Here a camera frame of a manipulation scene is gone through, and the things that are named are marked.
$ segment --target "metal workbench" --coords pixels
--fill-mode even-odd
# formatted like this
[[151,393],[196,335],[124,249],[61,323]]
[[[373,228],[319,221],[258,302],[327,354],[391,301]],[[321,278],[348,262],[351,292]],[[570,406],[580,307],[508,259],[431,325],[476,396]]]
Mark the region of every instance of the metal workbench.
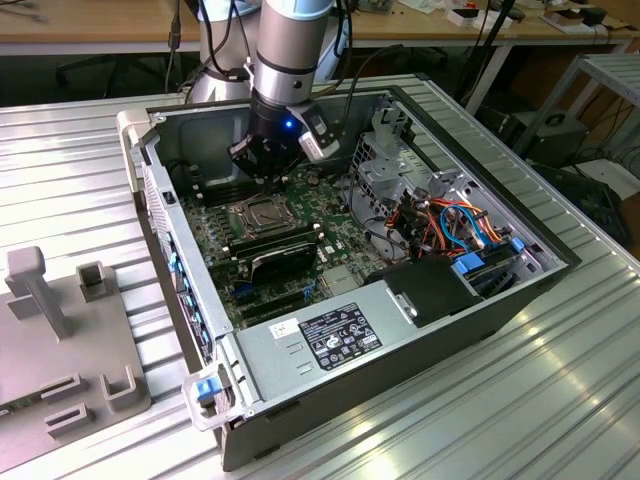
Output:
[[[544,101],[540,110],[537,111],[533,121],[522,133],[513,150],[522,154],[538,129],[547,120],[552,109],[554,109],[564,94],[573,85],[573,82],[580,74],[587,74],[591,78],[587,86],[575,99],[569,108],[569,114],[578,118],[599,86],[607,87],[616,93],[621,99],[631,103],[633,107],[640,107],[640,56],[639,55],[578,55],[569,68],[564,72],[556,86]],[[636,125],[618,145],[617,149],[623,149],[640,135],[640,124]]]
[[[113,118],[179,98],[0,110],[0,250],[39,244],[49,278],[91,259],[114,265],[154,398],[147,412],[7,478],[638,478],[640,265],[435,85],[414,76],[362,82],[389,83],[571,246],[580,267],[481,344],[224,474],[213,435],[191,427],[179,395],[186,369]],[[447,166],[426,136],[416,142]]]

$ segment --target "warning label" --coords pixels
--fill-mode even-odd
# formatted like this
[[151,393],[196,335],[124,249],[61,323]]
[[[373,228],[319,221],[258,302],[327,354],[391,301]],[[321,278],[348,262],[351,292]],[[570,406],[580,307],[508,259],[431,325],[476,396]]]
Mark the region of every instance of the warning label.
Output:
[[333,370],[382,346],[355,303],[300,322],[298,326],[323,370]]

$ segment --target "blue latch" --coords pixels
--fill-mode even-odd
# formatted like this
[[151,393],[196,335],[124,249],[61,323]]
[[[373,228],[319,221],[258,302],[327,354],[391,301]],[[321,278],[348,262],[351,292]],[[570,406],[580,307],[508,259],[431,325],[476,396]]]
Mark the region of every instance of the blue latch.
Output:
[[477,253],[466,253],[456,257],[454,265],[462,275],[466,275],[470,271],[482,267],[484,262]]
[[207,405],[213,402],[213,397],[222,392],[222,383],[218,377],[209,377],[196,383],[198,389],[198,403]]
[[520,253],[524,250],[524,242],[520,240],[518,237],[513,237],[511,239],[511,246],[516,250],[516,252]]

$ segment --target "motherboard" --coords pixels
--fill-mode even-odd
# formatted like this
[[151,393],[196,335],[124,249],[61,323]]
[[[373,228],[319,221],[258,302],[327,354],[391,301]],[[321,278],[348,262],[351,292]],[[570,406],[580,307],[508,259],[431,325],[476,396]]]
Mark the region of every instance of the motherboard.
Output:
[[350,216],[346,188],[340,175],[306,166],[280,193],[217,206],[182,200],[236,329],[354,290],[389,265]]

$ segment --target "white sticker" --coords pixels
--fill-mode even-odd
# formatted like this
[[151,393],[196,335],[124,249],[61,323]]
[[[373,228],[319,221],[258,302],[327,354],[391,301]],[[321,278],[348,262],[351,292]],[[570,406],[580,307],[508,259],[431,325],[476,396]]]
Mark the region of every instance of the white sticker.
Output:
[[269,326],[269,331],[271,332],[271,335],[273,335],[273,338],[276,340],[282,337],[286,337],[287,335],[291,335],[292,333],[299,332],[300,328],[298,328],[298,319],[290,318],[289,320],[285,320],[284,322],[271,325]]
[[375,335],[369,335],[368,337],[362,339],[362,344],[367,345],[371,342],[376,341],[377,339],[378,337],[376,337]]

